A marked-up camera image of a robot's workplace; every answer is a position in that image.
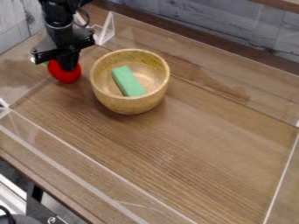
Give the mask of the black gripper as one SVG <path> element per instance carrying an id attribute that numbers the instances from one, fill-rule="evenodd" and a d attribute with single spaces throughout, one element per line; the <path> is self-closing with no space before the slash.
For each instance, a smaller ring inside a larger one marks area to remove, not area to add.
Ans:
<path id="1" fill-rule="evenodd" d="M 94 45 L 92 28 L 74 28 L 73 24 L 64 27 L 45 25 L 45 38 L 32 48 L 32 62 L 57 60 L 64 71 L 72 71 L 80 58 L 80 51 Z"/>

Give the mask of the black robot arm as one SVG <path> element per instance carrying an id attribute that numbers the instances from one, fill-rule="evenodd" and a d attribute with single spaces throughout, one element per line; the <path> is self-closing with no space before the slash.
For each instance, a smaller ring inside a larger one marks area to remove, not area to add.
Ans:
<path id="1" fill-rule="evenodd" d="M 70 72 L 74 70 L 80 51 L 94 45 L 94 30 L 74 22 L 74 14 L 81 11 L 86 18 L 89 14 L 81 6 L 90 0 L 38 0 L 45 24 L 45 38 L 32 48 L 34 64 L 56 60 L 60 68 Z"/>

